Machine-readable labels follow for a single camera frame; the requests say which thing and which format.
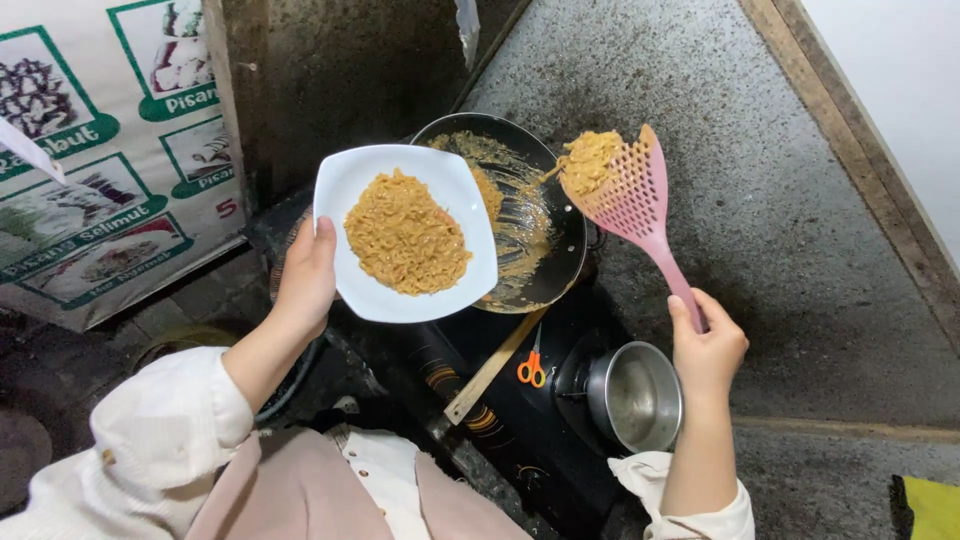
gas stove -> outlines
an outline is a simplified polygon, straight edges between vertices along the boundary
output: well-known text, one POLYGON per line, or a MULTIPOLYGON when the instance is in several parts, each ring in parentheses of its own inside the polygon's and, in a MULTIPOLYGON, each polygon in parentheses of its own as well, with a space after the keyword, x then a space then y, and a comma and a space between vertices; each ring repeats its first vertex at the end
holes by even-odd
MULTIPOLYGON (((403 356, 450 400, 522 319, 468 307, 413 325, 415 338, 403 356)), ((607 466, 607 457, 627 451, 594 426, 584 384, 596 358, 632 339, 588 282, 567 291, 540 323, 545 385, 536 388, 516 376, 533 347, 532 331, 463 424, 525 504, 563 536, 595 538, 612 506, 633 495, 607 466)))

orange scissors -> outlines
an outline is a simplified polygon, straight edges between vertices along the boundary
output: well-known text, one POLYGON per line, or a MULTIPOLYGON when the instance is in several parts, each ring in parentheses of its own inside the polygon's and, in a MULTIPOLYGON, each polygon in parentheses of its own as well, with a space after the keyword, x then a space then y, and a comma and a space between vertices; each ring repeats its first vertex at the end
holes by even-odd
POLYGON ((540 388, 546 382, 546 373, 540 368, 540 331, 543 323, 537 327, 537 337, 534 338, 534 349, 530 351, 527 361, 516 367, 516 377, 520 382, 529 382, 534 388, 540 388))

spatula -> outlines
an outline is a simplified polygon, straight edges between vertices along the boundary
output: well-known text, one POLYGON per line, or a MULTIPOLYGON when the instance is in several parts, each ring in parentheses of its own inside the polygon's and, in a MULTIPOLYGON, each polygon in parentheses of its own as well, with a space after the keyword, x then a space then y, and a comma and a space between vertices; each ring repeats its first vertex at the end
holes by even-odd
POLYGON ((666 241, 666 161, 653 128, 644 124, 640 138, 624 144, 613 157, 619 178, 609 180, 596 191, 579 195, 564 186, 577 209, 600 227, 635 243, 654 260, 670 292, 679 296, 693 316, 697 333, 707 329, 703 313, 693 301, 693 292, 673 259, 666 241))

white plate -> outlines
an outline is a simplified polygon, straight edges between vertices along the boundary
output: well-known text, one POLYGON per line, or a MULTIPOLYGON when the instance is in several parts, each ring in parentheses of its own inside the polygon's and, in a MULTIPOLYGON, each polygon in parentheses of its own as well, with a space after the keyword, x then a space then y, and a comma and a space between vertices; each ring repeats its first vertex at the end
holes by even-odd
POLYGON ((314 226, 326 215, 337 230, 334 269, 337 290, 353 311, 380 323, 432 321, 467 307, 496 285, 496 247, 480 189, 463 158, 448 152, 381 144, 346 150, 326 158, 317 173, 313 195, 314 226), (466 274, 452 287, 434 294, 410 296, 380 284, 360 268, 350 249, 344 219, 360 194, 379 173, 393 175, 398 168, 426 184, 433 200, 460 225, 473 258, 466 274))

hand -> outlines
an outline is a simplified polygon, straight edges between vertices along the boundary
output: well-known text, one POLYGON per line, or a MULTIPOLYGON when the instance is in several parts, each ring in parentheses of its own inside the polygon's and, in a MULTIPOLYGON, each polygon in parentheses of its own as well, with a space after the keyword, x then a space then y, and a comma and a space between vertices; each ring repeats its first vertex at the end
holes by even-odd
POLYGON ((673 318, 673 365, 684 389, 684 403, 727 407, 733 375, 750 341, 730 315, 706 292, 693 289, 693 299, 707 317, 710 330, 693 330, 690 311, 678 296, 667 299, 673 318))
POLYGON ((297 238, 287 249, 280 290, 271 317, 285 326, 301 326, 310 339, 326 328, 330 305, 336 297, 333 256, 337 248, 337 233, 328 217, 317 219, 317 234, 313 223, 304 219, 297 238))

